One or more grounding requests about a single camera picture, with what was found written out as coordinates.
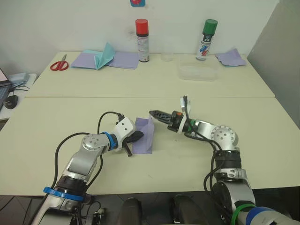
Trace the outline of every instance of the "purple paper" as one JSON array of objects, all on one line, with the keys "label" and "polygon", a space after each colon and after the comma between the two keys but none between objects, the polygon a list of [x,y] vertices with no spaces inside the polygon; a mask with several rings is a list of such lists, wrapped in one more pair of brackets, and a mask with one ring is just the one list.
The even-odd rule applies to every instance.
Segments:
[{"label": "purple paper", "polygon": [[236,67],[247,64],[246,61],[240,57],[236,48],[226,53],[216,54],[216,57],[224,66]]},{"label": "purple paper", "polygon": [[152,154],[152,140],[154,134],[154,124],[152,118],[136,118],[136,130],[142,131],[144,136],[133,143],[132,152],[134,154]]},{"label": "purple paper", "polygon": [[110,67],[118,67],[125,69],[136,69],[139,63],[137,53],[117,52],[112,61],[107,63]]},{"label": "purple paper", "polygon": [[94,60],[95,55],[97,55],[97,54],[82,52],[75,59],[75,61],[72,62],[71,67],[96,69],[95,60]]}]

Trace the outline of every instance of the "spray can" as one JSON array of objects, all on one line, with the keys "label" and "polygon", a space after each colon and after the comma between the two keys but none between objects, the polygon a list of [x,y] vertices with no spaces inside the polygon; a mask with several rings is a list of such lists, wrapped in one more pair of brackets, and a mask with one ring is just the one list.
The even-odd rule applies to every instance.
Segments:
[{"label": "spray can", "polygon": [[206,20],[203,28],[203,40],[200,42],[200,47],[197,52],[196,59],[206,60],[210,50],[212,36],[214,36],[218,22],[216,20]]},{"label": "spray can", "polygon": [[139,52],[139,61],[149,61],[149,28],[148,20],[137,19],[135,21],[137,48]]}]

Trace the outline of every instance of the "desk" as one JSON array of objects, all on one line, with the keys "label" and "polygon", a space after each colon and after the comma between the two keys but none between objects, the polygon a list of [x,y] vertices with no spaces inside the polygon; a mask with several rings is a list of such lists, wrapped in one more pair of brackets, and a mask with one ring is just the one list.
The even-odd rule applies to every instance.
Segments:
[{"label": "desk", "polygon": [[[300,185],[300,131],[275,98],[200,98],[191,104],[191,118],[228,125],[237,132],[242,165],[252,188]],[[179,100],[26,98],[0,132],[0,195],[42,195],[53,180],[57,145],[76,132],[95,133],[102,113],[113,110],[135,120],[147,118],[148,111],[155,109],[180,110]],[[111,131],[116,119],[107,115],[101,130]],[[203,191],[211,147],[154,122],[153,154],[131,158],[124,151],[104,154],[103,170],[90,194]],[[81,139],[74,137],[62,146],[59,176]]]},{"label": "desk", "polygon": [[[210,56],[207,60],[220,68],[219,78],[214,82],[201,82],[180,79],[176,60],[164,62],[160,54],[151,55],[147,63],[139,62],[136,70],[104,67],[99,71],[78,68],[51,71],[50,65],[61,60],[64,54],[67,54],[66,60],[71,64],[79,52],[58,53],[32,87],[28,97],[178,99],[184,93],[188,93],[192,100],[203,96],[274,97],[248,61],[244,67],[224,67],[215,56]],[[187,57],[196,60],[195,55]]]},{"label": "desk", "polygon": [[[26,82],[26,86],[31,88],[34,81],[36,80],[37,75],[36,74],[29,74],[29,79]],[[13,109],[7,109],[5,106],[3,106],[0,110],[0,120],[8,120],[11,115],[13,114],[13,112],[15,111],[15,109],[20,105],[20,103],[24,100],[24,98],[26,97],[28,91],[23,91],[23,90],[15,90],[15,95],[18,96],[18,103],[16,105],[15,108]]]}]

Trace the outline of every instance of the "green cap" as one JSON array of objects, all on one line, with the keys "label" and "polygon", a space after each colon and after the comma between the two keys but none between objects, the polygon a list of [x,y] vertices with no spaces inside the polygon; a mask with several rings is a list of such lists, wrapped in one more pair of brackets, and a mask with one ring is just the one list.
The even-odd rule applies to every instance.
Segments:
[{"label": "green cap", "polygon": [[203,28],[203,34],[215,34],[218,22],[216,20],[206,20]]}]

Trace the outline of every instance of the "red scissors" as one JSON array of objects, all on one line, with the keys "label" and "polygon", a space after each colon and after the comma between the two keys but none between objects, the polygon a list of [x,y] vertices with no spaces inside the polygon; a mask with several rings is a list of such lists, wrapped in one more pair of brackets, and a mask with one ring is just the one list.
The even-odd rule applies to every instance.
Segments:
[{"label": "red scissors", "polygon": [[58,61],[58,62],[53,63],[53,64],[50,66],[50,69],[51,69],[52,71],[57,71],[57,70],[62,71],[62,70],[68,69],[69,64],[68,64],[67,61],[65,61],[66,57],[67,57],[67,55],[65,54],[64,57],[62,57],[61,61]]}]

